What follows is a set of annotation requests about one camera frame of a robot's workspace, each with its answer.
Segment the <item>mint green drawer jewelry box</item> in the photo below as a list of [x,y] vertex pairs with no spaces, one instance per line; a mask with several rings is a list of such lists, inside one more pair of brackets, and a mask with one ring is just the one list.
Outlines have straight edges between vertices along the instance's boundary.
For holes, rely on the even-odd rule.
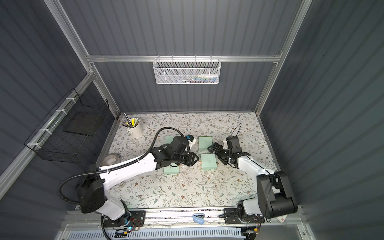
[[176,166],[176,167],[172,167],[172,166],[169,166],[169,167],[164,167],[164,175],[177,175],[180,173],[180,168],[179,166]]
[[204,171],[217,169],[217,161],[216,161],[216,156],[214,154],[202,154],[201,162],[202,162],[202,170]]

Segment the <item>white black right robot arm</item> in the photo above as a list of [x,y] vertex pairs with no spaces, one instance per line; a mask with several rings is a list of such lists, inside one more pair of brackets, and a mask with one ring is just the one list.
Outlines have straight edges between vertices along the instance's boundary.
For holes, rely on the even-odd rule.
[[240,200],[234,209],[224,209],[220,218],[225,219],[226,224],[261,224],[298,211],[298,204],[285,172],[266,169],[249,153],[243,152],[241,147],[225,149],[214,143],[208,147],[208,151],[222,163],[245,172],[256,182],[255,197]]

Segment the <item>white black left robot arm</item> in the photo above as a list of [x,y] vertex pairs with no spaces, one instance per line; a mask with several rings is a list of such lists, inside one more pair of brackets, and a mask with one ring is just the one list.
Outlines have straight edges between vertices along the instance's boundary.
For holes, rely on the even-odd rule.
[[129,210],[126,205],[110,196],[107,190],[137,175],[152,172],[171,164],[193,166],[199,157],[193,152],[170,152],[158,147],[141,160],[130,160],[101,168],[95,176],[81,177],[76,188],[81,212],[98,213],[116,221],[127,218]]

